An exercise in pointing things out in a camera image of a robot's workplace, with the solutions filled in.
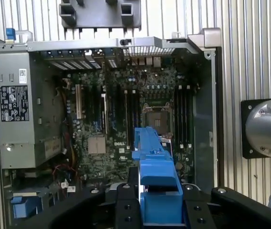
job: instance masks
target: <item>white sticker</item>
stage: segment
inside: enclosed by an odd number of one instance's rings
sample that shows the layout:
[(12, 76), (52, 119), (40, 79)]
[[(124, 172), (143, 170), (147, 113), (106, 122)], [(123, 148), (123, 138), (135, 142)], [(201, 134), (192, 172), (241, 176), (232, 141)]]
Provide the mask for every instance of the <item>white sticker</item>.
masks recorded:
[(61, 151), (61, 139), (55, 137), (44, 143), (45, 158), (48, 159)]
[(27, 83), (26, 69), (19, 69), (19, 83)]
[(76, 192), (76, 187), (75, 186), (69, 186), (67, 189), (67, 192)]

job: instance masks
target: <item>gray plastic bracket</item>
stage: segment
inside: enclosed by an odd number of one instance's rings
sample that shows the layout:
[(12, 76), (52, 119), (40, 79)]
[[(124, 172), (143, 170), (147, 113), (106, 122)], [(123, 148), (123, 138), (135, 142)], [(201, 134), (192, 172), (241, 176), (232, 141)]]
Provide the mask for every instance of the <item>gray plastic bracket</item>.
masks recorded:
[(141, 0), (63, 0), (64, 28), (139, 28)]

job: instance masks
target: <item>metal panel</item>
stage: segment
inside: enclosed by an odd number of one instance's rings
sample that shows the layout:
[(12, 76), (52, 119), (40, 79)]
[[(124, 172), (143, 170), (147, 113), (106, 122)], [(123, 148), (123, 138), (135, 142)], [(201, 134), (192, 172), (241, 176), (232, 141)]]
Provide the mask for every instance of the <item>metal panel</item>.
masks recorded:
[(225, 185), (267, 203), (271, 159), (242, 158), (240, 101), (271, 98), (271, 0), (142, 0), (142, 30), (66, 32), (58, 16), (59, 3), (61, 0), (0, 0), (0, 39), (4, 39), (5, 27), (11, 26), (32, 31), (35, 41), (169, 38), (171, 29), (185, 36), (204, 27), (222, 28)]

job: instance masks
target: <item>bolt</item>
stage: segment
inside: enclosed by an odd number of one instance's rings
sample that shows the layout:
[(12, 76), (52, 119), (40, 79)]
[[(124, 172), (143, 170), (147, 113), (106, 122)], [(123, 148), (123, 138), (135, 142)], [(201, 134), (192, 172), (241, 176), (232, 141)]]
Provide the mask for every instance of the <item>bolt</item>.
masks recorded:
[(225, 194), (225, 193), (227, 192), (227, 191), (226, 191), (225, 189), (223, 189), (223, 188), (219, 188), (217, 191), (220, 192), (221, 194)]
[(91, 191), (91, 193), (93, 193), (93, 194), (98, 193), (98, 192), (99, 192), (99, 190), (98, 190), (97, 188), (95, 188), (95, 189), (93, 189), (93, 190)]
[(185, 188), (186, 188), (187, 190), (192, 190), (192, 189), (193, 189), (193, 186), (191, 186), (191, 185), (185, 185)]

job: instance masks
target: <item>expansion slot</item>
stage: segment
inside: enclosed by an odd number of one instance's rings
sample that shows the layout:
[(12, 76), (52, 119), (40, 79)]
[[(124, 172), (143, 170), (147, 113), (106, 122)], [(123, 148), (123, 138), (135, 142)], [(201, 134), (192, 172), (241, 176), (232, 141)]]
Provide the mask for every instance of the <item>expansion slot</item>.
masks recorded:
[(80, 84), (75, 85), (76, 94), (76, 118), (83, 118), (83, 102), (82, 102), (82, 87)]

